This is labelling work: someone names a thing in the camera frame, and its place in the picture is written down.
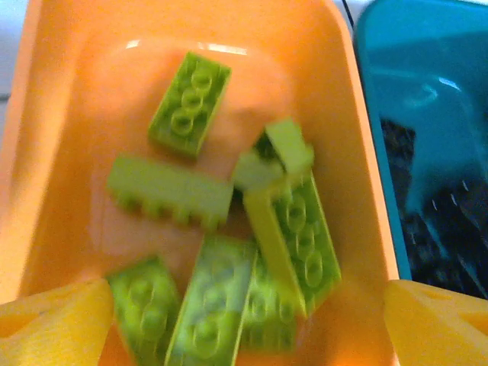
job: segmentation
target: yellow plastic object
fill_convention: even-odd
[[[189,50],[233,70],[196,162],[146,138]],[[13,85],[0,157],[0,303],[156,252],[183,293],[201,231],[115,207],[104,187],[111,164],[126,153],[228,180],[264,125],[290,116],[314,148],[342,282],[298,327],[292,355],[240,352],[236,364],[392,365],[383,292],[397,268],[351,38],[330,0],[30,0]],[[247,239],[247,226],[232,206],[224,233]],[[131,364],[112,335],[101,366]]]
[[[113,306],[106,280],[74,284],[0,306],[0,364],[96,366]]]
[[[487,300],[391,281],[384,316],[402,366],[488,364]]]

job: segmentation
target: lego brick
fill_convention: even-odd
[[[105,279],[0,305],[2,366],[98,364],[114,304]]]
[[[149,138],[196,157],[222,101],[231,69],[187,53],[149,126]]]
[[[384,319],[402,366],[482,366],[488,301],[411,281],[390,281]]]
[[[264,260],[259,256],[244,312],[240,346],[258,352],[291,352],[296,333],[294,305],[281,299]]]
[[[234,364],[256,257],[257,248],[252,242],[205,236],[166,366]]]
[[[181,304],[161,259],[153,256],[110,274],[108,283],[119,330],[137,364],[161,365]]]
[[[248,191],[244,206],[280,295],[309,315],[341,278],[312,172]]]
[[[237,190],[244,192],[269,185],[283,175],[279,162],[261,159],[258,152],[251,149],[239,156],[231,180]]]
[[[262,159],[279,161],[288,174],[304,172],[313,164],[313,148],[290,118],[266,125],[255,148]]]
[[[141,205],[150,217],[172,210],[179,223],[201,219],[206,230],[226,222],[233,187],[206,175],[173,165],[119,156],[107,182],[108,190],[124,208]]]

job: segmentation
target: orange bin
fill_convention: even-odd
[[[157,149],[146,129],[188,50],[233,68],[196,163]],[[292,116],[314,174],[343,281],[300,327],[290,356],[239,365],[393,364],[382,314],[397,277],[387,212],[352,43],[319,0],[31,0],[0,161],[0,303],[159,252],[183,293],[197,226],[118,210],[104,185],[131,153],[228,179],[264,124]],[[225,233],[249,237],[242,208]],[[111,332],[101,365],[130,364]]]

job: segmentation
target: lego stud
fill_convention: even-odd
[[[311,288],[317,287],[322,280],[322,276],[322,256],[319,252],[314,252],[305,261],[305,282]]]
[[[196,115],[204,105],[204,99],[193,88],[183,91],[181,106],[190,114]]]
[[[138,307],[145,307],[153,297],[153,284],[145,278],[137,278],[130,283],[129,298]]]
[[[143,313],[140,328],[145,339],[157,341],[166,331],[168,314],[164,307],[149,305]]]
[[[209,70],[197,69],[191,75],[191,86],[197,91],[197,94],[205,97],[212,88],[212,77]]]
[[[215,355],[219,340],[219,326],[214,319],[204,319],[195,326],[193,346],[201,358],[210,358]]]
[[[249,309],[256,319],[266,317],[266,302],[260,293],[254,292],[249,296]]]
[[[178,136],[186,137],[193,130],[193,117],[182,109],[178,109],[171,116],[171,131]]]
[[[302,261],[315,250],[315,233],[311,225],[306,225],[303,230],[297,234],[295,242],[297,257]]]
[[[287,204],[286,221],[288,229],[292,233],[299,233],[307,221],[307,210],[305,200],[298,194]]]

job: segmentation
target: green lego brick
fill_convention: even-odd
[[[237,190],[244,192],[269,185],[283,175],[278,161],[261,159],[258,152],[251,149],[239,156],[231,180]]]
[[[226,222],[233,194],[233,186],[224,181],[126,156],[115,160],[107,187],[122,207],[140,204],[151,217],[169,209],[179,223],[188,223],[190,216],[200,218],[206,230],[215,230]]]
[[[244,206],[281,296],[310,315],[341,278],[312,172],[248,191]]]
[[[196,157],[222,101],[231,69],[187,53],[149,125],[149,138]]]
[[[232,366],[257,256],[252,242],[206,236],[166,355],[166,366]]]
[[[281,299],[261,256],[252,276],[243,322],[242,349],[274,353],[294,350],[297,334],[294,305]]]
[[[160,366],[175,328],[180,297],[154,256],[107,277],[122,338],[140,366]]]
[[[313,164],[313,147],[305,143],[300,126],[291,118],[266,125],[255,148],[263,159],[278,160],[288,174],[305,172]]]

